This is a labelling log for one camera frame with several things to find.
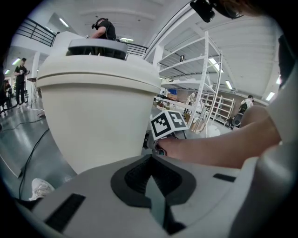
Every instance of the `floor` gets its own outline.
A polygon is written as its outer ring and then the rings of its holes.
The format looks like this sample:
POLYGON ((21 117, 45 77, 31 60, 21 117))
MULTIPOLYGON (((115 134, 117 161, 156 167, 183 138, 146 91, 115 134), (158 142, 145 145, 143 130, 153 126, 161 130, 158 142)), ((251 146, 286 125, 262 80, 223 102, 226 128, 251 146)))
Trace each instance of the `floor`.
MULTIPOLYGON (((7 116, 0 116, 3 130, 15 128, 21 122, 31 122, 39 119, 42 102, 38 100, 33 108, 14 108, 7 112, 7 116)), ((0 132, 0 173, 2 179, 14 197, 19 197, 18 189, 21 177, 17 178, 4 161, 9 161, 16 169, 23 171, 34 145, 41 135, 48 129, 47 120, 19 125, 15 130, 0 132)), ((26 179, 23 186, 22 199, 31 197, 31 181, 41 178, 48 181, 55 188, 69 181, 76 173, 61 155, 51 132, 49 131, 36 147, 27 167, 26 179)))

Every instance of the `white bin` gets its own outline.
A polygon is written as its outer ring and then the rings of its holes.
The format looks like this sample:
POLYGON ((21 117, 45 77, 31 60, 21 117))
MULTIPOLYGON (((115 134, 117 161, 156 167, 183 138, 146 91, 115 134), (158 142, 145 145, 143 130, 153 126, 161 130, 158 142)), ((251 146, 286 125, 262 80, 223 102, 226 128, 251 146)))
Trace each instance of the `white bin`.
POLYGON ((53 138, 76 173, 141 154, 157 70, 141 58, 49 56, 37 87, 53 138))

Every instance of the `railing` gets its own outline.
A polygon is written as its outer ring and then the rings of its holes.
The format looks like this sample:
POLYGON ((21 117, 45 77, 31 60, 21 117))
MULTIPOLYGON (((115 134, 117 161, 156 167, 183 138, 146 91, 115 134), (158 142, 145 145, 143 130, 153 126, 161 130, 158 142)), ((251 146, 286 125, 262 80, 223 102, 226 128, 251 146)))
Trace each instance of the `railing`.
POLYGON ((49 47, 53 45, 56 35, 37 22, 26 18, 20 25, 16 34, 26 36, 30 39, 41 42, 49 47))
POLYGON ((144 57, 148 49, 147 47, 132 44, 132 43, 126 43, 126 45, 127 45, 128 54, 135 54, 135 55, 141 56, 142 58, 144 57))

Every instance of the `shoe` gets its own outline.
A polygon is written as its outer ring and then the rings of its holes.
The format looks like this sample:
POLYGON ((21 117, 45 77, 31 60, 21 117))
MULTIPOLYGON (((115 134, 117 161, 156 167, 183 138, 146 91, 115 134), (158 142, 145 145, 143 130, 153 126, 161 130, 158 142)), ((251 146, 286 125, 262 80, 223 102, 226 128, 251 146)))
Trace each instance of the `shoe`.
POLYGON ((44 198, 46 195, 48 195, 49 193, 55 190, 52 185, 50 185, 47 181, 40 178, 33 179, 31 183, 31 187, 32 187, 32 197, 29 198, 29 201, 34 201, 38 198, 44 198))

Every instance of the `fluorescent light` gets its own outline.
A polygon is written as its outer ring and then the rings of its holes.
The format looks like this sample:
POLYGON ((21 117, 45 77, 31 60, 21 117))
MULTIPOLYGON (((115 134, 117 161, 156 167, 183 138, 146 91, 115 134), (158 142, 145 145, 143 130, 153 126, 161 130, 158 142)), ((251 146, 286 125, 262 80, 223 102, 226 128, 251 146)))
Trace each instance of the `fluorescent light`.
POLYGON ((122 39, 122 40, 128 40, 128 41, 134 41, 133 39, 124 38, 124 37, 121 37, 120 39, 122 39))
POLYGON ((276 80, 276 83, 277 83, 277 84, 281 84, 280 76, 279 76, 279 78, 276 80))
POLYGON ((16 63, 18 63, 20 61, 20 58, 17 58, 14 62, 13 65, 15 65, 16 63))
POLYGON ((63 23, 63 25, 65 25, 66 27, 69 27, 64 20, 62 20, 61 18, 59 18, 59 20, 63 23))
POLYGON ((267 101, 270 101, 271 98, 274 96, 275 93, 271 92, 268 97, 266 98, 267 101))
POLYGON ((227 80, 226 80, 225 83, 226 83, 226 85, 228 86, 228 88, 229 88, 230 90, 233 89, 233 88, 232 88, 232 85, 231 85, 231 83, 230 83, 230 81, 227 81, 227 80))
POLYGON ((219 64, 216 62, 215 59, 211 58, 209 59, 210 63, 214 65, 214 67, 219 71, 219 64))

